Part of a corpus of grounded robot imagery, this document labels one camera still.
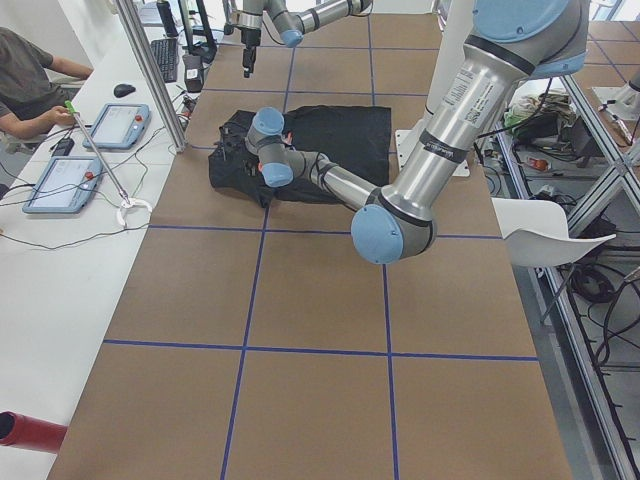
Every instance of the person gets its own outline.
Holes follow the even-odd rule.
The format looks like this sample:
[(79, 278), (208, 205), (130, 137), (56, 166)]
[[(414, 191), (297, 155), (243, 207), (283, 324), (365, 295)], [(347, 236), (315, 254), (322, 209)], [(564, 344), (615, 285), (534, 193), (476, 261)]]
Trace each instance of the person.
[(20, 139), (73, 125), (67, 92), (49, 81), (45, 69), (78, 79), (93, 70), (52, 55), (8, 28), (0, 27), (0, 130)]

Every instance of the red cylinder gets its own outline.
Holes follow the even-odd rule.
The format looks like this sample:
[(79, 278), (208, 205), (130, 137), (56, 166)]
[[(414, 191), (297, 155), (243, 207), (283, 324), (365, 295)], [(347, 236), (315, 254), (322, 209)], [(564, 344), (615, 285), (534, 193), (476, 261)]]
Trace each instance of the red cylinder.
[(58, 453), (66, 433), (63, 425), (19, 413), (0, 413), (0, 445)]

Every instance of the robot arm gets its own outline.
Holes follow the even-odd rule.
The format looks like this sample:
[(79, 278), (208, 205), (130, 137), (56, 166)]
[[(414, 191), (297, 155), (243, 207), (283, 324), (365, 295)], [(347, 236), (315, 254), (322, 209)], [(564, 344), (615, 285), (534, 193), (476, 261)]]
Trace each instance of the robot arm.
[(231, 34), (234, 28), (240, 30), (240, 38), (245, 45), (242, 67), (244, 77), (249, 78), (256, 62), (256, 47), (260, 46), (264, 12), (271, 18), (283, 43), (293, 48), (306, 33), (343, 17), (358, 15), (371, 3), (372, 0), (330, 0), (302, 13), (290, 13), (286, 0), (223, 0), (227, 17), (225, 34)]
[(407, 164), (377, 188), (321, 153), (286, 150), (275, 109), (255, 116), (246, 143), (267, 184), (304, 176), (359, 209), (351, 233), (362, 257), (393, 263), (426, 250), (436, 237), (432, 205), (516, 82), (579, 70), (586, 55), (588, 0), (476, 0), (465, 61)]

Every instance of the human hand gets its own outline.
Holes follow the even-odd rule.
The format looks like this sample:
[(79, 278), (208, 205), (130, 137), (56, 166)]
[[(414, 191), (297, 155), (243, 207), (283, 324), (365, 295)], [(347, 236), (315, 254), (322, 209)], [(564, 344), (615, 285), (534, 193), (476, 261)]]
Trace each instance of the human hand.
[(70, 126), (75, 123), (73, 115), (71, 115), (66, 108), (61, 106), (53, 107), (51, 110), (49, 110), (49, 115), (51, 121), (56, 125)]

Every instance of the brown floor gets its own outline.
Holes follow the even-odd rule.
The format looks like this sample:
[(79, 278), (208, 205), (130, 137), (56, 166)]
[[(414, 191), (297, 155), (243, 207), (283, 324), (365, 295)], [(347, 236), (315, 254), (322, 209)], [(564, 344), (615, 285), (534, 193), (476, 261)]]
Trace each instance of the brown floor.
[[(307, 40), (261, 48), (250, 80), (220, 49), (49, 478), (570, 479), (481, 169), (438, 198), (435, 245), (388, 267), (357, 255), (340, 206), (210, 187), (238, 109), (382, 105), (394, 130), (422, 114), (434, 18)], [(582, 81), (617, 73), (618, 41), (592, 31)]]

